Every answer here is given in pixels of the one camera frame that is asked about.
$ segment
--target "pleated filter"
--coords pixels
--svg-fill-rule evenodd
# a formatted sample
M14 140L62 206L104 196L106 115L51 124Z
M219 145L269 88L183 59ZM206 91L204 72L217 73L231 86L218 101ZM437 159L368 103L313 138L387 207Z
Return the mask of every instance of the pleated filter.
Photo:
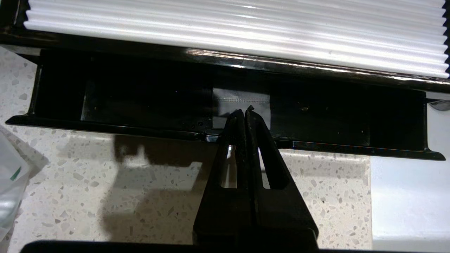
M29 0L27 29L448 78L444 0Z

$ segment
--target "terrazzo countertop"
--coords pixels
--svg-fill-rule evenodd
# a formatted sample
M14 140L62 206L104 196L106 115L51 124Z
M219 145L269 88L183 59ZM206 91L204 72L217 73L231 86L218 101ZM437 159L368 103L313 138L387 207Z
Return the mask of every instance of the terrazzo countertop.
M0 48L0 131L34 168L0 252L41 239L190 244L215 146L5 125L27 111L35 72ZM281 153L319 246L371 249L369 157Z

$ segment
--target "white pleated filter media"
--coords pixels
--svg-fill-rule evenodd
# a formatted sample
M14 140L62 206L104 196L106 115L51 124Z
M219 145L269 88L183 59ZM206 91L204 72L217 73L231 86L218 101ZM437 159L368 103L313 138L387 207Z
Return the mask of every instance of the white pleated filter media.
M29 0L27 29L448 78L444 0Z

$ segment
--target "plastic bag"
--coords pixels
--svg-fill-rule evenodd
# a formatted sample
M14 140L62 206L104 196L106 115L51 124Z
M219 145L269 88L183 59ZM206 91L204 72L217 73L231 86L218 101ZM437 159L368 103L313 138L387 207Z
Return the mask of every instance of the plastic bag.
M0 241L11 229L30 167L0 133Z

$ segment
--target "white countertop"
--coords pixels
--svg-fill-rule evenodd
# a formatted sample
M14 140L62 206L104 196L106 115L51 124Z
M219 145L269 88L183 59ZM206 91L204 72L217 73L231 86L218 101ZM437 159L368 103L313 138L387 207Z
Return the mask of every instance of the white countertop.
M35 71L0 48L0 130L35 168L0 252L41 239L190 244L215 146L5 125L28 110ZM319 246L370 249L369 157L282 155L319 228Z

